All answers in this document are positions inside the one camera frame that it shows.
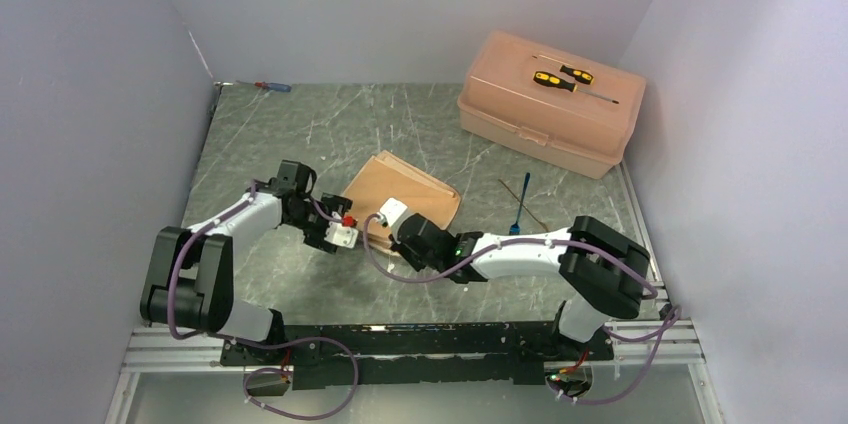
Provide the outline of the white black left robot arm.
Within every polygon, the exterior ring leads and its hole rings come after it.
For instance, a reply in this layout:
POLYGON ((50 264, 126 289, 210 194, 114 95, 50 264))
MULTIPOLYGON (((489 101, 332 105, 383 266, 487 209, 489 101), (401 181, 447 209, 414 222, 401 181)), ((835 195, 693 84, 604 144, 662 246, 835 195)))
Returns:
POLYGON ((167 326, 178 340, 210 334, 248 341, 261 363, 279 361, 288 346, 282 314, 236 299, 234 260, 281 226, 301 231, 305 245, 329 254, 354 247, 359 232, 349 213, 352 200, 327 193, 314 198, 316 180, 311 167, 284 160, 275 176, 252 181, 219 214, 160 230, 142 287, 141 318, 167 326))

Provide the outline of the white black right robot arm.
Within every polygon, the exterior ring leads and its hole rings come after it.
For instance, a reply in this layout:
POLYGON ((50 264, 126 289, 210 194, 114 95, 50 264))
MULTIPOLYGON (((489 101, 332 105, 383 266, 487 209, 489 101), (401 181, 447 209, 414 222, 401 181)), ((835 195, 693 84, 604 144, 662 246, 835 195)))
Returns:
POLYGON ((415 270, 459 284, 521 276, 559 277, 574 290, 557 312, 551 345, 574 359, 611 319, 634 319, 646 296, 648 250, 591 216, 542 234, 451 234, 419 213, 391 217, 391 248, 415 270))

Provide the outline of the peach satin napkin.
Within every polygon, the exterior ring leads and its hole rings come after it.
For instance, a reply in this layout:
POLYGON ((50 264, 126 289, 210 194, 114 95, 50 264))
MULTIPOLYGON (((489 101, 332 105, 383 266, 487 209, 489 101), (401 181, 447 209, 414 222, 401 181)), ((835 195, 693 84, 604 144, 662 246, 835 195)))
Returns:
POLYGON ((349 213, 364 229, 365 218, 377 212, 390 198, 405 204, 439 228, 447 228, 461 203, 457 190, 430 174, 382 151, 368 159, 344 189, 342 196, 352 201, 349 213))

